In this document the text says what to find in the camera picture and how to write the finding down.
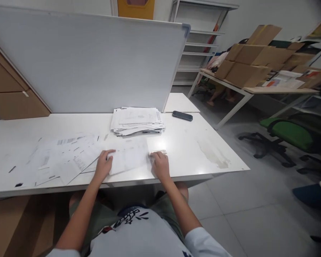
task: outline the whiteboard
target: whiteboard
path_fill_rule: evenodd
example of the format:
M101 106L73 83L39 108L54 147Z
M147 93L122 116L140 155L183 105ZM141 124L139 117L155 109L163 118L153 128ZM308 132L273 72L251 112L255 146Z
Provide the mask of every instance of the whiteboard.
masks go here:
M0 7L0 49L53 113L163 111L190 26Z

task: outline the t-shirt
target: t-shirt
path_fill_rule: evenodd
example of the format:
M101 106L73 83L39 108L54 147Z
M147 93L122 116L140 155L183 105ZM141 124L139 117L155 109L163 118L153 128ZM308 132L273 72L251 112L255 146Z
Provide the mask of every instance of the t-shirt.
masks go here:
M221 63L224 61L224 59L226 58L226 56L228 55L228 52L224 52L222 53L212 64L211 64L211 68L214 67L220 67Z
M178 256L230 257L230 254L202 227L185 236L185 245L169 223L150 209L137 208L109 227L90 245L91 257L99 256ZM80 257L76 250L53 249L50 257Z

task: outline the knee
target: knee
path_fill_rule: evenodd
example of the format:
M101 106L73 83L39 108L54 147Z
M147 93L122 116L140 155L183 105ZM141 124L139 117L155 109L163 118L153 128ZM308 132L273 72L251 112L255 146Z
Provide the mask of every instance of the knee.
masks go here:
M80 201L82 199L82 196L84 194L84 191L77 191L75 192L69 200L69 208L77 201Z
M189 200L189 191L186 184L184 184L182 181L177 181L175 182L175 185L178 188L178 191L180 191L180 193L183 194L187 200Z

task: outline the cabinet drawer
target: cabinet drawer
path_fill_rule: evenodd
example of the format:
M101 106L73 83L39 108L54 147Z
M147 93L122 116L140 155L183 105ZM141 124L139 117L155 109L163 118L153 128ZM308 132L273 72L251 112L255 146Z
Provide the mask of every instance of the cabinet drawer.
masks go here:
M15 69L6 61L5 57L0 53L0 65L13 77L13 79L20 85L22 89L15 91L24 91L30 89L25 81L20 77L20 75L15 71Z
M20 84L0 64L0 92L24 91Z
M49 110L31 89L26 92L0 93L0 119L14 120L49 115Z

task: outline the bare foot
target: bare foot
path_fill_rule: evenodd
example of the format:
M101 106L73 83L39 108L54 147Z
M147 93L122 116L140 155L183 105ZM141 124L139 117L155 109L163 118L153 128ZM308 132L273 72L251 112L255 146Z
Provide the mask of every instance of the bare foot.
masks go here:
M231 97L231 98L226 98L227 101L229 101L230 103L235 103L235 98Z

